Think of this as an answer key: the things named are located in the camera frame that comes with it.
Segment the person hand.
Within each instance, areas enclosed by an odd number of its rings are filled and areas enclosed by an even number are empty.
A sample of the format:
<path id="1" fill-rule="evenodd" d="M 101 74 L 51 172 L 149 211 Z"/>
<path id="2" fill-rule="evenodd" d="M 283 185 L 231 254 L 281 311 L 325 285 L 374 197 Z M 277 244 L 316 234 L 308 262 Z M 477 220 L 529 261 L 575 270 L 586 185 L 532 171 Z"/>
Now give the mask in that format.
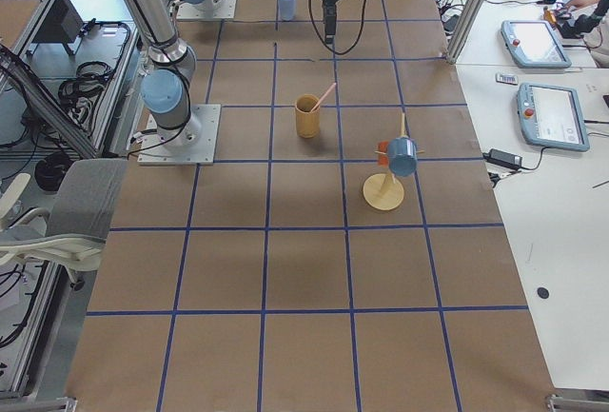
<path id="1" fill-rule="evenodd" d="M 589 7 L 591 5 L 594 5 L 598 2 L 599 0 L 569 0 L 565 6 L 567 8 L 573 8 L 573 9 L 581 9 L 581 8 L 586 8 Z"/>

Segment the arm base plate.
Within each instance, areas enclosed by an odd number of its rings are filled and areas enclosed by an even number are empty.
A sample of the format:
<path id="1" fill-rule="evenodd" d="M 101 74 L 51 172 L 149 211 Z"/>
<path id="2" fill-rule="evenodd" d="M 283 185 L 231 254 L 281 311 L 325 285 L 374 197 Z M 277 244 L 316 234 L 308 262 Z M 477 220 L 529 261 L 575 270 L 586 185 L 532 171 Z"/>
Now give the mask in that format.
<path id="1" fill-rule="evenodd" d="M 191 116 L 185 129 L 172 141 L 175 132 L 161 129 L 161 134 L 150 134 L 143 138 L 137 157 L 141 166 L 212 165 L 221 119 L 219 104 L 196 104 L 191 106 Z"/>
<path id="2" fill-rule="evenodd" d="M 177 9 L 178 21 L 233 20 L 237 0 L 205 0 L 199 4 L 183 2 Z"/>

